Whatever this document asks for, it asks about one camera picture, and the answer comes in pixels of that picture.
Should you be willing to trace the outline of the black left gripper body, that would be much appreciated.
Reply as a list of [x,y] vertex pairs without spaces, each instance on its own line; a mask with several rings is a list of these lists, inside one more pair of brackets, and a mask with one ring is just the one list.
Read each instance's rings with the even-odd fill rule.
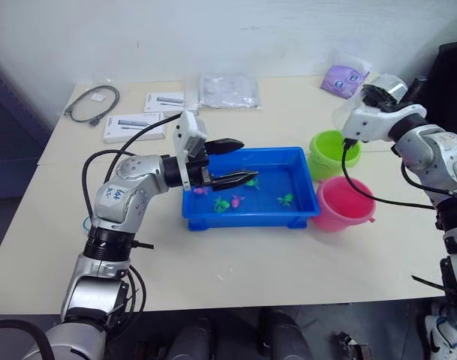
[[208,169],[209,154],[202,145],[195,154],[189,155],[186,161],[188,180],[192,187],[206,187],[212,183],[212,175]]

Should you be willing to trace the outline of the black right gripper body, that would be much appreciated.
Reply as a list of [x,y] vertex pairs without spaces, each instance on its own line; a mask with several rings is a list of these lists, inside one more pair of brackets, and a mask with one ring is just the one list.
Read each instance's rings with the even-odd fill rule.
[[423,105],[427,85],[428,79],[426,77],[415,77],[408,88],[408,102]]

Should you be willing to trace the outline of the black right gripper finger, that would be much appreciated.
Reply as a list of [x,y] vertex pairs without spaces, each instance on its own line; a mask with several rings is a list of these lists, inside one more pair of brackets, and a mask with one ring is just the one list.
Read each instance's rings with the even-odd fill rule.
[[362,102],[367,107],[374,107],[384,113],[393,113],[398,110],[398,101],[385,89],[375,85],[362,87]]

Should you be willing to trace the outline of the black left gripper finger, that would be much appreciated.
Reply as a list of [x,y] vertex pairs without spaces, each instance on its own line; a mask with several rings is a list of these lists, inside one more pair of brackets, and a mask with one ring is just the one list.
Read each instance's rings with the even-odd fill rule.
[[208,155],[222,155],[244,147],[244,143],[237,139],[224,138],[205,142],[205,150]]
[[237,170],[235,172],[212,179],[213,190],[228,190],[244,185],[258,175],[257,171]]

